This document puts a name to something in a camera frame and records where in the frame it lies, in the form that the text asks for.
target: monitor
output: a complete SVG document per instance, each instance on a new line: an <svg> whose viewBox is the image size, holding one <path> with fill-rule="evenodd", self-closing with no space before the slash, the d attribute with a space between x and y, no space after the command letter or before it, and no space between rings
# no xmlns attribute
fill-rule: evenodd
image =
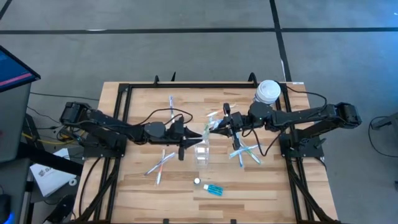
<svg viewBox="0 0 398 224"><path fill-rule="evenodd" d="M0 45L0 93L39 79L39 74Z"/></svg>

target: wooden table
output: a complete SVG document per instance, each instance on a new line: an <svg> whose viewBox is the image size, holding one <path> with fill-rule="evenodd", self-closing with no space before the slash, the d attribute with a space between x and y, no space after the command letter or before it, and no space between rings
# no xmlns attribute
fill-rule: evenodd
<svg viewBox="0 0 398 224"><path fill-rule="evenodd" d="M103 86L98 109L104 114L113 115L118 85L118 82L106 82ZM288 86L294 90L305 91L303 84L288 83ZM138 123L150 112L158 108L168 108L169 95L172 95L175 108L193 115L193 121L188 127L201 133L208 122L206 114L222 109L223 103L236 103L237 107L232 111L239 110L246 114L254 92L254 88L135 88L132 91L128 123ZM289 96L293 111L309 108L306 94L289 91ZM282 95L280 101L283 109ZM169 119L170 112L161 111L154 114L149 121ZM300 124L296 128L306 128L309 125L311 124ZM277 133L264 129L256 131L264 148L277 136ZM244 138L244 142L248 145L255 144L254 135ZM169 218L171 223L229 223L231 219L237 219L238 223L295 223L286 164L280 155L278 141L271 147L267 157L262 157L257 149L253 150L262 159L261 165L243 154L244 169L239 167L237 157L229 159L228 154L233 151L231 144L231 139L211 134L210 162L206 169L196 166L194 149L188 148L184 161L179 161L176 157L164 165L162 181L156 187L154 182L157 172L147 177L144 177L144 172L161 159L163 148L166 148L167 153L177 152L178 148L150 144L138 146L128 142L126 155L121 160L112 223L161 223L164 218ZM98 191L103 160L99 161L90 175L83 197L83 209L90 204ZM88 159L85 162L78 196L94 161L95 159ZM337 218L325 168L312 158L305 159L303 163L310 193L326 214ZM224 195L218 197L194 186L193 180L196 177L201 178L203 183L224 187ZM305 206L300 193L299 197L305 218ZM108 195L105 195L101 218L105 217L107 202ZM78 203L79 197L74 208L76 214Z"/></svg>

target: concrete floor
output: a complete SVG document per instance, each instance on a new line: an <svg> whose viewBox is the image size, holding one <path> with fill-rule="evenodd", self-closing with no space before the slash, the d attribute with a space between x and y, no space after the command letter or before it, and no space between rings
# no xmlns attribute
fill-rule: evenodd
<svg viewBox="0 0 398 224"><path fill-rule="evenodd" d="M282 28L398 27L397 1L276 0ZM266 0L13 0L0 30L273 27ZM345 223L396 223L398 159L375 153L367 128L398 111L398 33L284 33L292 80L330 103L356 105L363 125L325 135L328 177ZM0 43L41 74L32 91L99 98L105 81L284 81L270 33L0 35ZM29 105L58 118L70 99L31 95ZM95 101L87 101L92 107ZM310 104L322 103L310 97ZM53 123L34 116L38 126ZM373 132L379 150L398 155L395 132ZM34 223L50 212L35 208Z"/></svg>

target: clear plastic cup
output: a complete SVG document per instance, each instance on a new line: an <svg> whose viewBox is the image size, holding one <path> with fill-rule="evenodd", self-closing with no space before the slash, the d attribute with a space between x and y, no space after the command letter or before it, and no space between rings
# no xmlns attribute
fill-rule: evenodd
<svg viewBox="0 0 398 224"><path fill-rule="evenodd" d="M195 160L198 166L207 166L209 163L209 141L205 140L195 145Z"/></svg>

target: yellow cable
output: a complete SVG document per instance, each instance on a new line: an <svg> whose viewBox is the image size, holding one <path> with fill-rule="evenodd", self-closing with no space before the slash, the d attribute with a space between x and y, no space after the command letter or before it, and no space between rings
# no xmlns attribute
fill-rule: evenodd
<svg viewBox="0 0 398 224"><path fill-rule="evenodd" d="M85 131L82 131L80 133L80 136L82 136L84 133L85 133ZM21 133L21 134L22 134L22 136L24 136L26 138L33 139L33 137L28 135L28 134L25 134L25 133ZM71 140L71 141L67 141L67 142L54 142L54 141L46 141L46 140L38 139L38 141L42 142L42 143L45 143L45 144L62 145L62 144L70 144L70 143L74 142L75 140Z"/></svg>

